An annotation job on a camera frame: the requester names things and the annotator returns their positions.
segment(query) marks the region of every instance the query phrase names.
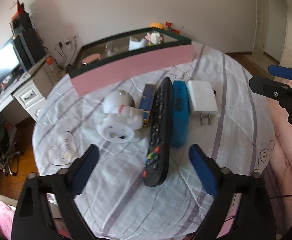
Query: blue box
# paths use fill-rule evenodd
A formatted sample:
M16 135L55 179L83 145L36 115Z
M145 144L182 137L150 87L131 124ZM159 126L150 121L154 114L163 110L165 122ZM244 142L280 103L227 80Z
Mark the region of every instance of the blue box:
M186 143L189 122L188 94L184 81L175 80L173 95L172 137L170 145L180 147Z
M146 84L144 87L139 109L143 109L143 127L148 127L150 111L153 106L153 100L155 97L156 86L152 84Z

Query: pink panel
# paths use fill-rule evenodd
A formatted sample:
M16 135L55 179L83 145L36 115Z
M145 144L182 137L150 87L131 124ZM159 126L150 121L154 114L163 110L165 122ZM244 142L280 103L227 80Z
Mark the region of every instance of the pink panel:
M150 71L193 60L193 45L152 50L123 58L71 79L79 96Z

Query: blue power bank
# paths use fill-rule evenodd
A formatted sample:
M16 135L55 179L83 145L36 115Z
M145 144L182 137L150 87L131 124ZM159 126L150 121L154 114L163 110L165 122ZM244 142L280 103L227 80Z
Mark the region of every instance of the blue power bank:
M173 147L183 146L187 138L188 129L188 95L184 81L174 81L172 137L170 145Z

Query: blue gripper pad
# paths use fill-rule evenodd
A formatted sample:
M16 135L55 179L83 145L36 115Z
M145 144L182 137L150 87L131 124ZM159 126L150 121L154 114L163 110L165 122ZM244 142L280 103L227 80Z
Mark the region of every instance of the blue gripper pad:
M286 67L281 67L281 66L276 66L276 65L270 65L268 67L268 72L272 76L276 76L276 77L281 77L281 78L286 78L286 79L292 80L292 69L291 68L286 68Z
M216 198L218 182L221 177L219 166L214 159L208 158L198 145L189 148L189 160L192 163L207 194Z
M90 175L93 172L93 169L95 168L99 160L99 151L95 145L90 145L85 154L87 152L89 153L87 158L85 159L85 162L76 172L74 179L71 183L71 194L73 198L82 193Z

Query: drawer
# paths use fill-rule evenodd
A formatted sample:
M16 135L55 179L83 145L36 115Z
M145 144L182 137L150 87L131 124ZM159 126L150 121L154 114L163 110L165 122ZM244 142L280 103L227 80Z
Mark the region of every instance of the drawer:
M17 90L17 92L14 93L14 97L25 109L43 98L33 82L27 83L25 87Z
M34 118L35 121L38 121L41 109L46 105L46 99L42 98L31 107L27 108L26 111Z

